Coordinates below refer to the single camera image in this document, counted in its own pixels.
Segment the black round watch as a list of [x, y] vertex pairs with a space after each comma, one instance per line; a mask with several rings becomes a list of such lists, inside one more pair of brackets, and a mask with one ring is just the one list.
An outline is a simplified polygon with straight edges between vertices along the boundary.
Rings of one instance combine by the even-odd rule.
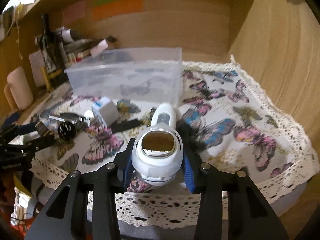
[[76, 136], [76, 127], [70, 121], [65, 121], [59, 124], [57, 133], [60, 139], [64, 141], [71, 141]]

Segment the silver keys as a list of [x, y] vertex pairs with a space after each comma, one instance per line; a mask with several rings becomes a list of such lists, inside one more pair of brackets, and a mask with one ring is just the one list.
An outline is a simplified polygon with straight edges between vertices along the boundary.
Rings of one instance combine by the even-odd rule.
[[58, 115], [49, 114], [48, 118], [59, 122], [71, 122], [77, 130], [86, 129], [91, 124], [91, 118], [71, 112], [59, 113]]

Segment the white handheld device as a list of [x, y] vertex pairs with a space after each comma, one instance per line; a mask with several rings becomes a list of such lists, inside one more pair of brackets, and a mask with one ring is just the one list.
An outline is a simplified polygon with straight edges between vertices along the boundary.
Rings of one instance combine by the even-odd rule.
[[131, 162], [141, 181], [164, 186], [175, 179], [183, 163], [183, 142], [176, 124], [174, 107], [164, 102], [156, 108], [150, 127], [139, 133]]

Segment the black bar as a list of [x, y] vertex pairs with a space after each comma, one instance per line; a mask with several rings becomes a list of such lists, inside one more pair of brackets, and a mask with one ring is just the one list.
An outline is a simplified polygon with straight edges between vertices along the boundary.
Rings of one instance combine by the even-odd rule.
[[142, 123], [138, 119], [124, 120], [120, 123], [113, 123], [110, 128], [112, 130], [112, 133], [119, 133], [139, 127], [141, 124]]

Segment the small white box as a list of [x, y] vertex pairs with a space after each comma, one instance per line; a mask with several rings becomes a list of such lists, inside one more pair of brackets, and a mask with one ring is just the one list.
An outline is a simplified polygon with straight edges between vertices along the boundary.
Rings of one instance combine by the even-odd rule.
[[112, 125], [120, 117], [114, 102], [105, 96], [92, 103], [92, 112], [106, 127]]

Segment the white note card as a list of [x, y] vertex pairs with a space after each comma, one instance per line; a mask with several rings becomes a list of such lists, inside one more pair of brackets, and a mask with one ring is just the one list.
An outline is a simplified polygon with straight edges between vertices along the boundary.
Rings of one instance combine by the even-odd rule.
[[29, 62], [36, 87], [42, 87], [46, 84], [42, 68], [45, 67], [43, 55], [40, 50], [29, 55]]

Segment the dark wine bottle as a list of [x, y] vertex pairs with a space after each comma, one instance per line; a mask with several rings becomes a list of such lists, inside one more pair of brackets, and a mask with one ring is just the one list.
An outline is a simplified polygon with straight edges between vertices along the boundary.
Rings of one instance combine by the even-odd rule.
[[49, 27], [48, 14], [42, 15], [41, 50], [49, 80], [54, 88], [67, 81], [65, 65], [59, 47], [59, 38]]

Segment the stack of books and papers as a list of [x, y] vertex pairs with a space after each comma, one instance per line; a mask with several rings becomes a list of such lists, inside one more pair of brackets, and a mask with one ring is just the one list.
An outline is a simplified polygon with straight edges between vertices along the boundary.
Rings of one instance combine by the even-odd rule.
[[108, 49], [114, 49], [118, 39], [109, 35], [107, 38], [85, 38], [77, 31], [60, 27], [54, 30], [59, 38], [59, 47], [63, 62], [66, 66], [80, 62], [91, 56], [90, 50], [100, 41], [105, 39], [108, 43]]

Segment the butterfly print lace tablecloth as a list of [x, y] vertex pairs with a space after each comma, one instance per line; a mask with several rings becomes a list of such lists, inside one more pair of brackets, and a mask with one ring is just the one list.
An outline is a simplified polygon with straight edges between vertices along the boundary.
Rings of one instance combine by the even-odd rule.
[[[154, 85], [165, 85], [164, 73], [139, 70], [114, 99], [120, 121], [137, 119], [141, 126], [114, 132], [95, 119], [69, 142], [57, 143], [36, 154], [30, 191], [46, 200], [65, 176], [74, 170], [87, 173], [111, 162], [131, 138], [151, 125], [158, 99], [150, 97]], [[298, 185], [319, 172], [319, 160], [303, 127], [277, 109], [260, 85], [241, 67], [229, 64], [184, 62], [177, 107], [178, 123], [191, 127], [196, 153], [219, 171], [248, 169], [249, 176], [269, 203], [287, 197]], [[125, 193], [116, 195], [119, 220], [132, 226], [183, 228], [193, 226], [200, 195], [192, 195], [178, 174], [167, 186], [152, 186], [133, 174]]]

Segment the small pink box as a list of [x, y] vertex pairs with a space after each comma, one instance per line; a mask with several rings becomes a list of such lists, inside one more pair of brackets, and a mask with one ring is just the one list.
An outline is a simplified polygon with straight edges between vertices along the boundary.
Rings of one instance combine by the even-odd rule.
[[92, 57], [96, 57], [107, 48], [108, 48], [108, 43], [105, 39], [103, 39], [90, 50], [90, 54]]

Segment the clear plastic storage box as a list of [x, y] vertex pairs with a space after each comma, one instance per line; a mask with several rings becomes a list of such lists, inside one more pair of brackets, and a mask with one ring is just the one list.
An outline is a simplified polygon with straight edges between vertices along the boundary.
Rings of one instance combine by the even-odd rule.
[[107, 96], [177, 107], [182, 95], [181, 48], [106, 50], [66, 69], [77, 95]]

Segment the pink sticky note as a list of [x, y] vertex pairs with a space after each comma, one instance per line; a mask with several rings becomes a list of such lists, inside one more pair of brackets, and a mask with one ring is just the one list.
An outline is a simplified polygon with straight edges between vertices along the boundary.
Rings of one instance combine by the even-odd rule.
[[68, 6], [62, 12], [62, 25], [69, 25], [86, 16], [86, 1], [79, 1]]

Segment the orange sticky note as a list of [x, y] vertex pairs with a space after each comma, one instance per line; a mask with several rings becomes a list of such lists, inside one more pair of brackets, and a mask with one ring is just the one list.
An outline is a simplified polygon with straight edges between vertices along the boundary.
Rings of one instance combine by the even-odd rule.
[[117, 0], [92, 9], [92, 20], [99, 21], [113, 16], [143, 12], [144, 0]]

